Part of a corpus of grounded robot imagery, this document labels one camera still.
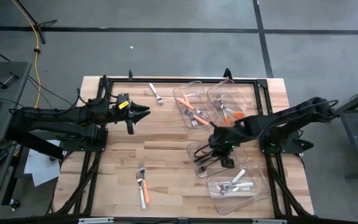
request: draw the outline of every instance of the yellow cable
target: yellow cable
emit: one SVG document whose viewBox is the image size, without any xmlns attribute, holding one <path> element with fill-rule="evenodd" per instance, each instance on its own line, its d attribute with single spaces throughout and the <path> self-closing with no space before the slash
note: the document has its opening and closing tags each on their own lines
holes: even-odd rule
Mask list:
<svg viewBox="0 0 358 224">
<path fill-rule="evenodd" d="M 20 10 L 20 12 L 23 14 L 23 16 L 25 17 L 25 19 L 27 19 L 27 22 L 29 22 L 32 30 L 34 31 L 35 34 L 35 39 L 37 41 L 37 46 L 36 49 L 39 50 L 39 39 L 38 39 L 38 35 L 37 35 L 37 31 L 35 31 L 34 26 L 32 25 L 30 19 L 27 17 L 27 15 L 24 13 L 24 11 L 22 10 L 22 8 L 15 2 L 15 0 L 12 0 L 12 2 L 16 5 L 16 7 Z M 38 68 L 37 68 L 37 63 L 38 63 L 38 52 L 35 52 L 35 62 L 34 62 L 34 69 L 35 69 L 35 74 L 37 75 L 37 80 L 38 80 L 38 96 L 37 96 L 37 102 L 35 103 L 35 108 L 38 108 L 38 104 L 40 102 L 40 95 L 41 95 L 41 81 L 40 81 L 40 76 L 38 74 Z"/>
</svg>

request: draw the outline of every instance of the white paper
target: white paper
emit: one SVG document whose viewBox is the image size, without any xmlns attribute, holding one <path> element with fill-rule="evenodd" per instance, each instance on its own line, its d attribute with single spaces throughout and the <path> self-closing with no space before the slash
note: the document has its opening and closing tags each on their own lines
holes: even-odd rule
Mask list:
<svg viewBox="0 0 358 224">
<path fill-rule="evenodd" d="M 48 140 L 48 142 L 56 146 L 60 144 L 57 140 Z M 24 173 L 32 174 L 34 186 L 38 186 L 59 176 L 59 161 L 57 159 L 51 161 L 48 156 L 30 149 Z"/>
</svg>

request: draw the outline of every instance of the transparent bin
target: transparent bin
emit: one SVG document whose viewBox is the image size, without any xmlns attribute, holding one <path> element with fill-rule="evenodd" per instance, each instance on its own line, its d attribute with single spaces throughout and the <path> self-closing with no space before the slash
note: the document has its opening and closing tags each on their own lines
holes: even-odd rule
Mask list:
<svg viewBox="0 0 358 224">
<path fill-rule="evenodd" d="M 203 118 L 207 122 L 216 121 L 218 119 L 218 116 L 213 110 L 212 104 L 209 102 L 208 97 L 205 93 L 203 83 L 201 83 L 200 81 L 191 82 L 186 85 L 175 87 L 173 89 L 173 96 L 175 97 L 175 101 L 177 103 L 181 117 L 183 118 L 183 122 L 185 123 L 187 128 L 190 129 L 204 128 L 210 126 L 210 124 L 205 125 L 196 120 L 197 126 L 192 125 L 191 116 L 183 113 L 180 109 L 180 107 L 189 109 L 188 107 L 186 107 L 185 105 L 183 105 L 178 101 L 178 98 L 184 100 L 184 95 L 187 96 L 190 105 L 193 106 L 196 110 L 202 111 L 202 113 L 206 115 L 207 119 L 204 119 L 200 114 L 197 113 L 197 111 L 189 110 L 190 112 L 193 113 L 193 115 L 196 115 L 199 118 Z"/>
<path fill-rule="evenodd" d="M 215 157 L 212 159 L 209 159 L 208 161 L 206 161 L 200 165 L 197 165 L 197 163 L 193 162 L 194 159 L 196 159 L 194 157 L 194 153 L 201 147 L 206 146 L 207 144 L 208 144 L 208 140 L 206 139 L 204 141 L 191 143 L 187 146 L 187 153 L 189 155 L 189 159 L 190 159 L 191 163 L 193 164 L 196 175 L 200 178 L 209 177 L 211 175 L 220 173 L 227 169 L 227 168 L 221 166 L 220 160 L 217 160 L 216 162 L 212 163 L 216 159 Z M 200 150 L 200 152 L 198 152 L 197 155 L 199 156 L 199 155 L 206 154 L 206 153 L 210 152 L 211 150 L 212 149 L 209 146 L 207 146 L 206 148 Z M 236 167 L 238 166 L 238 164 L 245 162 L 247 160 L 247 153 L 246 153 L 245 146 L 240 145 L 239 147 L 235 147 L 233 149 L 233 151 L 231 152 L 230 158 L 234 160 L 234 165 Z M 197 172 L 197 170 L 202 169 L 201 167 L 206 166 L 210 163 L 212 163 L 212 164 L 210 166 L 208 166 L 204 172 Z"/>
<path fill-rule="evenodd" d="M 247 116 L 247 101 L 238 91 L 233 80 L 224 80 L 212 86 L 208 89 L 207 96 L 214 109 L 228 126 Z"/>
<path fill-rule="evenodd" d="M 244 184 L 252 182 L 251 187 L 231 187 L 222 195 L 218 186 L 229 184 L 233 178 L 244 169 L 245 174 L 234 184 Z M 254 161 L 239 164 L 234 169 L 227 169 L 218 174 L 207 178 L 209 195 L 215 205 L 216 210 L 221 215 L 227 215 L 237 209 L 243 208 L 270 196 L 269 183 L 267 182 L 262 170 Z"/>
</svg>

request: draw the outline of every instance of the butcher block tabletop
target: butcher block tabletop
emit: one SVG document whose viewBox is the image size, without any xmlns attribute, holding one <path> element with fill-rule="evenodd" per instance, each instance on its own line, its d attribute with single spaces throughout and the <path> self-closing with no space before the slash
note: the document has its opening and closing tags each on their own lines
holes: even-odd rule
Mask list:
<svg viewBox="0 0 358 224">
<path fill-rule="evenodd" d="M 84 77 L 81 87 L 84 99 L 96 97 L 99 79 Z M 267 82 L 273 112 L 288 108 L 284 80 L 268 78 Z M 134 125 L 133 135 L 127 133 L 125 122 L 107 125 L 108 141 L 100 160 L 91 216 L 273 218 L 271 197 L 228 215 L 216 211 L 209 197 L 206 178 L 196 176 L 186 151 L 187 145 L 207 139 L 213 129 L 191 130 L 185 126 L 173 97 L 173 89 L 181 85 L 184 83 L 154 83 L 163 98 L 164 105 L 160 106 L 148 83 L 114 83 L 113 95 L 129 93 L 134 103 L 149 106 L 151 114 Z M 213 85 L 204 84 L 205 91 Z M 248 102 L 246 115 L 257 114 L 254 87 L 236 84 L 236 88 Z M 260 92 L 265 106 L 263 91 Z M 241 145 L 246 148 L 247 160 L 258 163 L 267 178 L 265 157 L 260 152 L 259 143 L 251 141 Z M 283 154 L 282 157 L 288 188 L 306 211 L 313 213 L 300 158 L 292 154 Z M 83 158 L 84 152 L 74 152 L 65 159 L 55 190 L 54 210 L 61 208 L 76 189 Z M 139 161 L 144 162 L 150 194 L 150 203 L 145 210 L 140 206 L 139 185 L 135 179 Z M 284 211 L 278 186 L 277 192 L 280 208 Z M 85 207 L 87 193 L 88 188 L 84 192 L 82 207 Z"/>
</svg>

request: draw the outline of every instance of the gray floor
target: gray floor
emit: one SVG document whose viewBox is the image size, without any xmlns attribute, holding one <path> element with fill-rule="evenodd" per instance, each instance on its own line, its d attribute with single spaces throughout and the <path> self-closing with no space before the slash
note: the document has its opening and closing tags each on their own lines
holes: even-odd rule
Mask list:
<svg viewBox="0 0 358 224">
<path fill-rule="evenodd" d="M 22 2 L 39 21 L 58 19 L 59 26 L 256 28 L 251 0 Z M 358 29 L 358 0 L 260 0 L 259 4 L 266 29 Z M 0 24 L 27 25 L 8 0 L 0 0 Z M 39 60 L 42 84 L 71 101 L 83 76 L 126 75 L 128 69 L 135 75 L 219 77 L 229 67 L 236 77 L 266 77 L 257 34 L 48 32 L 45 36 Z M 273 75 L 285 79 L 291 105 L 312 96 L 343 104 L 358 92 L 358 35 L 267 35 L 266 39 Z M 33 62 L 34 47 L 32 32 L 0 31 L 0 53 L 12 60 Z M 35 96 L 34 87 L 28 85 L 21 103 L 32 105 Z M 58 100 L 53 105 L 67 106 Z M 305 153 L 315 213 L 358 221 L 358 181 L 344 180 L 358 165 L 340 120 L 304 130 L 304 138 L 315 143 Z M 23 210 L 42 215 L 44 205 L 45 200 L 33 201 Z"/>
</svg>

